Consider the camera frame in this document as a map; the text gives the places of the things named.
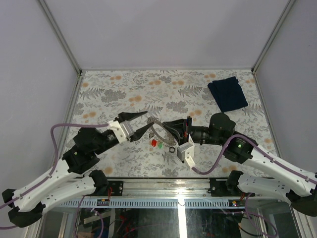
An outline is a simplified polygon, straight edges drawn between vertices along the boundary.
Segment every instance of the gray leaf pattern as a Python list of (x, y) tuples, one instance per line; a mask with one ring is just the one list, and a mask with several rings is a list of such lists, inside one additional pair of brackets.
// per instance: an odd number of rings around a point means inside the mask
[[(270, 152), (274, 144), (265, 119), (263, 107), (250, 70), (126, 70), (86, 71), (80, 97), (74, 109), (72, 122), (104, 124), (120, 112), (148, 111), (131, 122), (136, 130), (154, 116), (160, 121), (193, 118), (193, 125), (208, 126), (210, 117), (220, 110), (207, 85), (214, 80), (236, 76), (249, 106), (226, 114), (236, 122), (236, 131), (254, 138)], [(163, 129), (155, 125), (158, 133)], [(74, 145), (78, 128), (70, 128), (64, 152)], [(133, 143), (121, 143), (98, 155), (101, 161), (94, 169), (103, 170), (111, 177), (201, 177), (188, 169), (169, 152), (150, 145), (149, 131)], [(215, 162), (220, 146), (196, 145), (197, 168), (207, 171)], [(254, 176), (265, 176), (259, 170), (220, 160), (216, 169), (205, 177), (227, 177), (231, 170), (241, 170)]]
[(178, 103), (176, 102), (171, 102), (166, 104), (166, 108), (172, 109), (173, 112), (178, 112), (178, 113), (186, 113), (188, 112), (188, 108), (185, 108), (186, 103), (183, 101), (180, 101)]
[(183, 98), (185, 96), (187, 96), (187, 97), (190, 97), (190, 96), (197, 97), (201, 90), (202, 90), (202, 87), (185, 86), (185, 88), (178, 90), (178, 92), (179, 92), (180, 96), (183, 96)]
[(104, 90), (105, 96), (101, 97), (101, 101), (104, 103), (109, 103), (117, 101), (118, 99), (124, 99), (126, 97), (125, 92), (113, 91), (112, 89)]

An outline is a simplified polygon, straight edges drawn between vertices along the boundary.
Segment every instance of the black bracket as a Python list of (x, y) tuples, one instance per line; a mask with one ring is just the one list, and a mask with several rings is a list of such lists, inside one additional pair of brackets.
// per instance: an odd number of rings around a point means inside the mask
[(212, 197), (240, 197), (242, 195), (242, 191), (238, 188), (236, 189), (228, 189), (226, 184), (228, 178), (209, 178), (210, 188), (208, 189), (208, 193), (211, 194)]
[(123, 181), (109, 181), (112, 189), (111, 197), (121, 197), (123, 194)]
[(226, 186), (227, 178), (209, 178), (210, 188), (208, 193), (212, 197), (231, 197), (232, 193), (228, 190)]

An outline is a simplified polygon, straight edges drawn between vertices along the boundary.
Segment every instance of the floral tablecloth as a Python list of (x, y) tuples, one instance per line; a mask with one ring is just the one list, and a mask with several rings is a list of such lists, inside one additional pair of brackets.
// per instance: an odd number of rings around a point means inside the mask
[[(226, 113), (236, 122), (236, 131), (254, 138), (275, 153), (274, 144), (264, 116), (263, 106), (250, 70), (138, 70), (86, 71), (75, 107), (73, 123), (102, 124), (120, 112), (149, 111), (132, 121), (134, 129), (146, 124), (149, 116), (160, 121), (193, 118), (193, 125), (209, 125), (212, 114), (219, 113), (207, 84), (213, 80), (236, 76), (249, 106)], [(70, 149), (78, 129), (71, 128), (65, 150)], [(220, 146), (197, 145), (197, 168), (207, 171), (221, 150)], [(153, 147), (149, 131), (137, 142), (117, 145), (99, 155), (94, 169), (111, 177), (201, 177), (170, 153), (168, 146)], [(223, 158), (217, 168), (205, 177), (226, 177), (231, 170), (254, 176), (265, 176), (259, 170)]]

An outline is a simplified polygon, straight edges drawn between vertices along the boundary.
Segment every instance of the white plastic housing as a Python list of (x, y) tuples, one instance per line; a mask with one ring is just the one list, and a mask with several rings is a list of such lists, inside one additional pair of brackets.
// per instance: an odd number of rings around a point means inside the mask
[(291, 201), (286, 197), (286, 193), (290, 191), (290, 188), (280, 181), (243, 174), (238, 182), (238, 188), (243, 192), (253, 192), (291, 204)]
[(52, 191), (44, 199), (41, 200), (41, 203), (46, 205), (42, 213), (45, 214), (52, 208), (75, 197), (80, 197), (93, 193), (96, 190), (94, 184), (95, 182), (91, 177), (84, 177), (79, 181), (73, 182), (69, 185)]
[(113, 131), (119, 143), (127, 141), (127, 137), (124, 133), (124, 130), (118, 121), (111, 120), (111, 121), (108, 121), (108, 124), (109, 124), (108, 128)]
[[(303, 174), (304, 176), (308, 176), (311, 179), (317, 180), (315, 178), (315, 174), (312, 172), (308, 172), (305, 170), (302, 170), (289, 162), (286, 162), (285, 160), (277, 157), (276, 155), (268, 152), (266, 149), (264, 149), (262, 146), (259, 145), (259, 148), (263, 151), (265, 151), (268, 155), (273, 157), (276, 161), (280, 162), (281, 164), (287, 166), (288, 168), (291, 168), (292, 170), (299, 172)], [(246, 160), (243, 165), (251, 166), (253, 168), (259, 169), (268, 175), (271, 175), (273, 178), (281, 181), (284, 185), (291, 188), (297, 195), (306, 197), (311, 195), (310, 191), (311, 189), (315, 189), (316, 185), (312, 182), (305, 181), (304, 178), (301, 178), (297, 175), (294, 175), (293, 173), (285, 170), (284, 168), (281, 168), (276, 163), (270, 162), (270, 160), (264, 155), (262, 155), (260, 152), (258, 152), (256, 149), (253, 149), (251, 155), (253, 156), (252, 159)]]
[(188, 135), (188, 142), (187, 142), (190, 147), (188, 147), (186, 150), (185, 150), (185, 163), (186, 165), (192, 169), (196, 163), (194, 162), (194, 151), (195, 151), (195, 144), (193, 142), (193, 139), (190, 135)]
[[(76, 173), (69, 173), (67, 170), (69, 166), (65, 160), (58, 160), (57, 166), (51, 175), (51, 177), (46, 180), (43, 184), (14, 202), (14, 206), (19, 207), (19, 212), (29, 212), (31, 211), (50, 191), (54, 190), (60, 184), (73, 179), (78, 176)], [(12, 198), (20, 197), (20, 194), (28, 190), (29, 188), (36, 185), (38, 182), (43, 180), (45, 177), (49, 177), (49, 172), (51, 168), (44, 174), (39, 176), (36, 180), (29, 183), (28, 185), (14, 191), (14, 196)]]

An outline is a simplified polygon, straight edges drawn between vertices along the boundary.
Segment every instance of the ventilation grille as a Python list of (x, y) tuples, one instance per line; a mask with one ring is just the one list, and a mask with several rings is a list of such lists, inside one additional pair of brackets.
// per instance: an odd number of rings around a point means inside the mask
[[(78, 207), (80, 199), (73, 199), (64, 202), (60, 207)], [(100, 199), (84, 199), (82, 208), (177, 208), (185, 206), (186, 208), (228, 208), (228, 199), (185, 199), (185, 204), (179, 204), (177, 199), (113, 199), (110, 204), (101, 202)]]

